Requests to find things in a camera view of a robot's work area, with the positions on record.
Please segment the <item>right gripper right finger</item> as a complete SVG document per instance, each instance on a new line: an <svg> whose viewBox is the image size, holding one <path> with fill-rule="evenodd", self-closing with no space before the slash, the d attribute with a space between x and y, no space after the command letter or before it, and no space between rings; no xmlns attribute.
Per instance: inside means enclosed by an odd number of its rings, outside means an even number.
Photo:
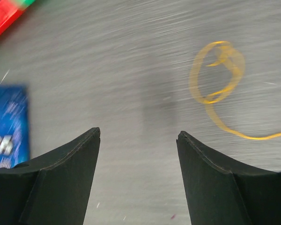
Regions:
<svg viewBox="0 0 281 225"><path fill-rule="evenodd" d="M281 225L281 172L239 162L185 131L177 151L193 225Z"/></svg>

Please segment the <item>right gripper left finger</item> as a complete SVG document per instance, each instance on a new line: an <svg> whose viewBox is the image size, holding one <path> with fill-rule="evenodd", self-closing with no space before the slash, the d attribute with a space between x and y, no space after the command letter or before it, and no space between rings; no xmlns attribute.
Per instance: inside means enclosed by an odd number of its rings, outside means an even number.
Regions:
<svg viewBox="0 0 281 225"><path fill-rule="evenodd" d="M84 223L100 129L14 168L0 168L0 225Z"/></svg>

